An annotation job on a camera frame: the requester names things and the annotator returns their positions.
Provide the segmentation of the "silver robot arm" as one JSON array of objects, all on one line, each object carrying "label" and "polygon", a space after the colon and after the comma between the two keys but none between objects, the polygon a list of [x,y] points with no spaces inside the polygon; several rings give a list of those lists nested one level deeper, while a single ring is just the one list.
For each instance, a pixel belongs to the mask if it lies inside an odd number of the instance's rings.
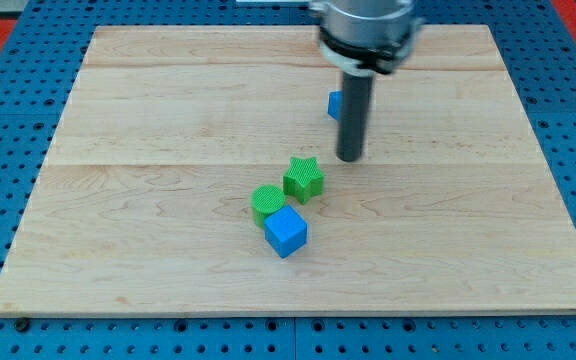
[{"label": "silver robot arm", "polygon": [[411,55],[423,20],[414,0],[316,0],[321,54],[341,71],[337,158],[364,152],[375,76],[391,75]]}]

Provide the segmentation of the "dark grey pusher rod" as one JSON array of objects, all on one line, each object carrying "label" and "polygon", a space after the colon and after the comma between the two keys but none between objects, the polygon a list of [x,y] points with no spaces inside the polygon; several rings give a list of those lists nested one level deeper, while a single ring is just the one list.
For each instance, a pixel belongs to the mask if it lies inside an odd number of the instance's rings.
[{"label": "dark grey pusher rod", "polygon": [[373,76],[342,76],[336,155],[344,162],[358,161],[363,155],[373,82]]}]

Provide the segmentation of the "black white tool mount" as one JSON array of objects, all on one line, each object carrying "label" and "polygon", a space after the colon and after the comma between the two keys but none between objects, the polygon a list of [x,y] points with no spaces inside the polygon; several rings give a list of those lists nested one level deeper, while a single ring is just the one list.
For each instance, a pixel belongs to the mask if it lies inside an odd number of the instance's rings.
[{"label": "black white tool mount", "polygon": [[374,73],[390,75],[411,55],[415,45],[415,29],[408,30],[397,41],[379,46],[356,46],[319,28],[319,49],[322,56],[342,72],[356,77]]}]

